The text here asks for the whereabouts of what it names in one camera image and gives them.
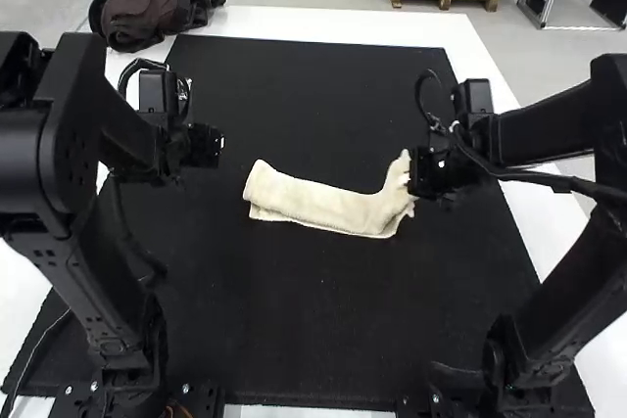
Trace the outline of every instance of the table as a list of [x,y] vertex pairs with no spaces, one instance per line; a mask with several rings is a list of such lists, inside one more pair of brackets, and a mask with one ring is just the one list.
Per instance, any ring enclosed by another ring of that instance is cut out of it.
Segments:
[[[459,81],[489,78],[495,111],[519,107],[503,76],[466,15],[396,12],[358,12],[267,7],[228,7],[215,12],[206,28],[191,34],[413,47],[443,47]],[[137,56],[162,61],[173,38],[136,55],[110,51],[106,76],[115,85],[123,67]],[[137,106],[136,80],[129,83],[128,100]],[[552,163],[542,171],[558,173]],[[104,181],[105,171],[99,175]],[[571,247],[587,222],[572,195],[524,183],[503,183],[503,192],[540,280],[546,279]],[[16,355],[50,284],[27,260],[0,243],[0,322],[13,328],[0,336],[0,376]],[[627,316],[607,328],[581,351],[576,361],[599,418],[623,416],[627,409]],[[18,399],[14,417],[47,416],[53,399]],[[369,411],[288,409],[285,407],[227,406],[226,416],[323,416],[366,418],[383,416]]]

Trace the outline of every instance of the gray floor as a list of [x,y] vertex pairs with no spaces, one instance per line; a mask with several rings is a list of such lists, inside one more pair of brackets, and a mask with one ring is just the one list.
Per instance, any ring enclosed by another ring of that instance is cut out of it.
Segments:
[[[230,5],[267,5],[330,9],[388,10],[389,0],[228,0]],[[502,0],[488,14],[474,2],[455,2],[452,12],[472,20],[509,86],[521,104],[529,104],[585,80],[589,63],[606,52],[627,52],[625,32],[538,31],[515,5]],[[552,23],[595,21],[581,0],[558,0]],[[85,29],[90,0],[1,0],[0,29],[25,29],[44,46],[56,44],[61,33]],[[416,2],[402,11],[438,12],[434,2]],[[590,159],[561,163],[562,171],[594,178]],[[584,209],[592,203],[581,198]]]

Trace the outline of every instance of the cable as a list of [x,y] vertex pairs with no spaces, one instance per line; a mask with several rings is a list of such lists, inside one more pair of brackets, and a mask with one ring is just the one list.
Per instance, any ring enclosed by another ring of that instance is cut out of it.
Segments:
[[11,412],[13,411],[13,407],[15,405],[16,398],[18,396],[18,390],[22,386],[22,382],[24,381],[24,378],[27,376],[32,366],[32,361],[37,355],[39,348],[44,343],[44,341],[48,338],[48,336],[52,332],[54,332],[60,325],[62,325],[64,321],[69,317],[70,317],[70,310],[67,309],[59,318],[57,318],[57,320],[55,320],[41,334],[41,337],[39,337],[39,340],[35,344],[32,351],[30,352],[30,356],[28,357],[28,360],[26,361],[26,364],[24,366],[24,369],[22,370],[22,373],[20,374],[20,377],[18,378],[18,381],[13,387],[13,390],[11,391],[11,393],[8,394],[7,399],[4,402],[4,405],[2,405],[2,411],[0,411],[0,418],[9,418],[9,416],[11,416]]
[[126,87],[128,81],[134,73],[138,70],[169,70],[169,66],[166,63],[159,63],[157,61],[151,61],[150,59],[137,58],[131,61],[128,66],[120,74],[120,80],[118,80],[118,93],[126,99]]
[[128,222],[126,221],[126,216],[124,215],[124,209],[121,201],[120,181],[115,175],[112,175],[111,180],[113,193],[113,213],[114,218],[119,223],[118,226],[121,229],[122,243],[132,254],[136,255],[139,259],[141,259],[148,266],[150,266],[158,276],[166,277],[166,275],[168,274],[168,269],[166,268],[166,266],[161,263],[147,249],[145,249],[137,241],[137,239],[135,239],[133,233],[128,228]]
[[109,408],[109,394],[107,391],[104,391],[102,394],[102,413],[100,413],[100,418],[105,418],[107,416],[107,409]]
[[177,405],[187,418],[194,418],[194,415],[192,415],[187,408],[185,408],[180,403],[177,403]]
[[457,121],[452,124],[451,130],[453,132],[451,132],[450,135],[454,137],[458,149],[471,161],[483,168],[489,175],[499,180],[522,181],[536,185],[549,186],[559,193],[575,192],[592,198],[595,201],[612,200],[627,203],[626,192],[595,183],[594,181],[585,180],[576,176],[552,175],[540,171],[508,170],[507,168],[493,165],[465,144]]
[[576,176],[552,175],[550,173],[531,171],[531,170],[509,170],[493,165],[472,148],[467,146],[463,141],[463,136],[459,130],[458,121],[451,125],[451,129],[447,129],[442,121],[424,109],[422,102],[422,87],[427,80],[435,80],[438,82],[440,89],[444,90],[439,75],[432,69],[427,69],[420,74],[414,86],[414,99],[418,106],[418,110],[424,117],[429,135],[429,147],[431,146],[431,133],[439,134],[445,137],[453,137],[459,150],[471,161],[483,168],[489,175],[502,181],[522,181],[526,183],[534,183],[536,185],[549,186],[559,193],[579,193],[595,201],[610,200],[627,203],[627,192],[612,188],[610,186],[601,185],[594,181],[585,180]]

